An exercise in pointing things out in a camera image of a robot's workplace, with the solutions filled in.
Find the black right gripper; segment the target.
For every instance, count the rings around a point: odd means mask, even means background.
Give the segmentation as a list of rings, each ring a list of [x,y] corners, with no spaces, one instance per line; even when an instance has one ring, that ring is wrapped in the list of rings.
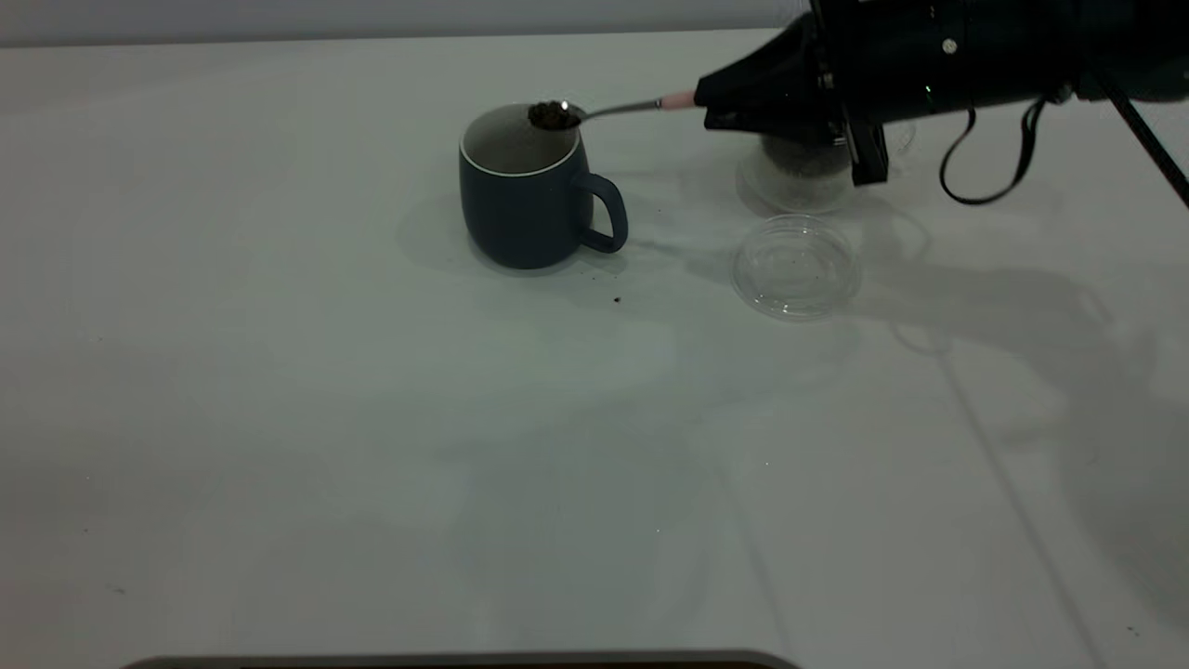
[[[847,122],[855,185],[888,178],[883,126],[1023,100],[1020,1],[814,1],[751,53],[696,87],[706,130],[836,147],[828,77]]]

